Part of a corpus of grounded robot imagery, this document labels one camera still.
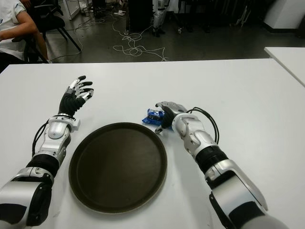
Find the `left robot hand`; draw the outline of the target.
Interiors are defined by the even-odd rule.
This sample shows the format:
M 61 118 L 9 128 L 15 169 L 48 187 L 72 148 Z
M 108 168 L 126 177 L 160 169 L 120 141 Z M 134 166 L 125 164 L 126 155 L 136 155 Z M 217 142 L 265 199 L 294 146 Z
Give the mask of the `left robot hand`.
M 94 89 L 88 88 L 92 85 L 91 81 L 84 81 L 86 76 L 76 78 L 66 89 L 61 98 L 58 115 L 73 117 L 75 113 L 92 98 Z

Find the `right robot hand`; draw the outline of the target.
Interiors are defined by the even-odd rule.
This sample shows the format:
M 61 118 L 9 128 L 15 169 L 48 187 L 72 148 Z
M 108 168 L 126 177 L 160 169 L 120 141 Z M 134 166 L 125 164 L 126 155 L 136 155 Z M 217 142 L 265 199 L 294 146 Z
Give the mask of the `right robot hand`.
M 172 125 L 174 118 L 178 114 L 187 112 L 187 109 L 184 106 L 175 102 L 163 101 L 157 103 L 155 107 L 160 107 L 164 111 L 163 120 L 160 126 L 155 129 L 156 134 L 159 134 L 164 129 L 169 128 Z

